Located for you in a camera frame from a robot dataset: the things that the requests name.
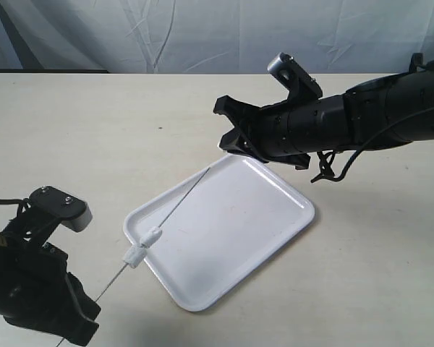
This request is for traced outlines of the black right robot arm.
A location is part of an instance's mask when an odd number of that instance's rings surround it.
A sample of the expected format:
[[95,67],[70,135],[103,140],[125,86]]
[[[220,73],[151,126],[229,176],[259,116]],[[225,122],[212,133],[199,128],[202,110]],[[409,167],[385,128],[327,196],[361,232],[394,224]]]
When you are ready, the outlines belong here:
[[434,140],[434,60],[424,61],[421,53],[413,54],[406,72],[330,97],[287,53],[280,53],[268,72],[287,89],[285,100],[266,106],[227,95],[216,100],[214,113],[233,126],[220,140],[222,150],[298,170],[307,169],[316,154],[321,175],[331,177],[338,153]]

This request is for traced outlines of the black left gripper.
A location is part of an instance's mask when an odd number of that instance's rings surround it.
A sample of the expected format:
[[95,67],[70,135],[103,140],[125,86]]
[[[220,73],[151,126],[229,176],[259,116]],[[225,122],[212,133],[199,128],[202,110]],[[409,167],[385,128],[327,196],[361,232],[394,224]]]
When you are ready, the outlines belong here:
[[49,245],[0,247],[0,315],[10,325],[86,346],[99,328],[101,307],[67,270],[68,255]]

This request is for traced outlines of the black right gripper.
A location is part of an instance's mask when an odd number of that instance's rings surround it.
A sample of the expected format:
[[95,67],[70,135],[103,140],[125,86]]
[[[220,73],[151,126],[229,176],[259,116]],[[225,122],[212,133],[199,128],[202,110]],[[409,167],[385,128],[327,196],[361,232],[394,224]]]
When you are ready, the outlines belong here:
[[347,114],[342,95],[292,108],[263,108],[224,95],[216,100],[213,113],[245,130],[246,139],[237,129],[220,139],[218,147],[233,155],[270,162],[347,148]]

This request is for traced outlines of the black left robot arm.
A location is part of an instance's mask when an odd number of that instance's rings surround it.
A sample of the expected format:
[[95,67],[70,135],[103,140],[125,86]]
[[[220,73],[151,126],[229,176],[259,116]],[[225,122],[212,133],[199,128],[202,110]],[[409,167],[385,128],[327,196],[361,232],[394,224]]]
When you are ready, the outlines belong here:
[[101,308],[67,269],[68,255],[53,244],[29,249],[0,234],[0,316],[15,327],[86,346],[99,328]]

